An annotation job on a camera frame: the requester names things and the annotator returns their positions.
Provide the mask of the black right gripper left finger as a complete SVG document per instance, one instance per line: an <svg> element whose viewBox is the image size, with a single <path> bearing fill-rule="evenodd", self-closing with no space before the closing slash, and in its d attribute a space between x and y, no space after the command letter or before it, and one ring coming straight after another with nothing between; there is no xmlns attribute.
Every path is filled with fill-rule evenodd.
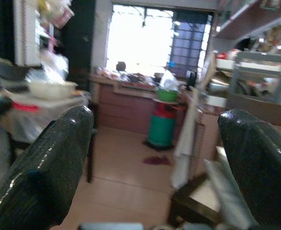
<svg viewBox="0 0 281 230"><path fill-rule="evenodd" d="M86 106L52 121L0 180L0 230L48 230L67 216L90 145Z"/></svg>

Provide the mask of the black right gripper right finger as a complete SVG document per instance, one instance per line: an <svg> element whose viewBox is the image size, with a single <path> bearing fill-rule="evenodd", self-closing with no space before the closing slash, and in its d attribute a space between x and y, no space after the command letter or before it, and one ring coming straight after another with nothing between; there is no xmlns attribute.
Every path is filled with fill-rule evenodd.
<svg viewBox="0 0 281 230"><path fill-rule="evenodd" d="M232 175L251 215L281 229L281 132L241 109L224 111L219 132Z"/></svg>

